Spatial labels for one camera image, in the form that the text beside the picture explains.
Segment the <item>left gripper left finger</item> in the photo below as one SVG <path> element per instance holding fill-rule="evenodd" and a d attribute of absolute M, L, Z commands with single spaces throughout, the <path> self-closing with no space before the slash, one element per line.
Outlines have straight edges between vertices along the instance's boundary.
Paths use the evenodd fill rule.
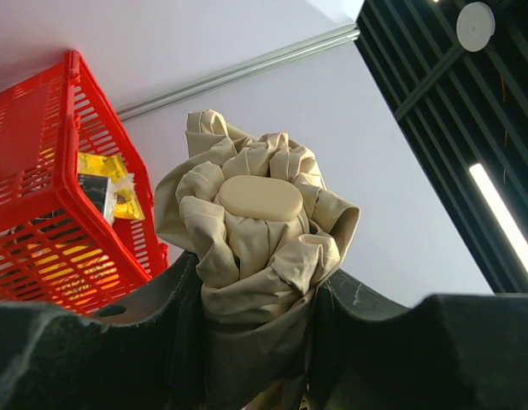
<path fill-rule="evenodd" d="M 201 280 L 183 253 L 91 317 L 0 302 L 0 409 L 193 409 L 203 398 Z"/>

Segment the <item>beige folding umbrella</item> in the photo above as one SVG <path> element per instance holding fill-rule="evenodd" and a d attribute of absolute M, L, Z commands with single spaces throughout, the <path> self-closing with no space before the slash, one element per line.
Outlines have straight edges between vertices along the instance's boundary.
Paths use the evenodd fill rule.
<path fill-rule="evenodd" d="M 188 159 L 155 190 L 155 229 L 197 257 L 205 409 L 297 409 L 321 285 L 360 210 L 284 132 L 254 138 L 213 110 L 186 122 Z"/>

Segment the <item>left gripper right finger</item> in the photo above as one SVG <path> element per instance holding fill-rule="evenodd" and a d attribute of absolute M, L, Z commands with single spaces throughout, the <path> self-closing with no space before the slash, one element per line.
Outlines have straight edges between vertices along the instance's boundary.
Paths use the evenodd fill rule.
<path fill-rule="evenodd" d="M 313 330 L 313 409 L 528 409 L 528 296 L 407 308 L 338 271 Z"/>

